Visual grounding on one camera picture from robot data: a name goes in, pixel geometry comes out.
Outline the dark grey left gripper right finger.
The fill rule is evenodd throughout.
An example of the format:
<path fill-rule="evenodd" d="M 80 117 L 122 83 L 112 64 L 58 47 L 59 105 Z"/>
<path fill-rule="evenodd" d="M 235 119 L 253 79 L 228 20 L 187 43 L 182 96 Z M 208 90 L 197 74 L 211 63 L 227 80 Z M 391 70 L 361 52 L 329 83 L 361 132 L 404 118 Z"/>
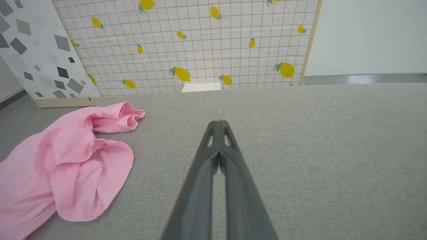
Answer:
<path fill-rule="evenodd" d="M 277 240 L 241 149 L 225 120 L 219 121 L 219 167 L 225 176 L 228 240 Z"/>

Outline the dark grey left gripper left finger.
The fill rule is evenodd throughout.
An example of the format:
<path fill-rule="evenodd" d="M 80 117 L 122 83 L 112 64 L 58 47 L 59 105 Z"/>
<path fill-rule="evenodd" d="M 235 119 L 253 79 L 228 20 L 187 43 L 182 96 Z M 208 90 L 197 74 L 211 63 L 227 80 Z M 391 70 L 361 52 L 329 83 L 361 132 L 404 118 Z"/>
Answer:
<path fill-rule="evenodd" d="M 162 240 L 210 240 L 212 182 L 218 170 L 217 121 L 211 121 L 161 235 Z"/>

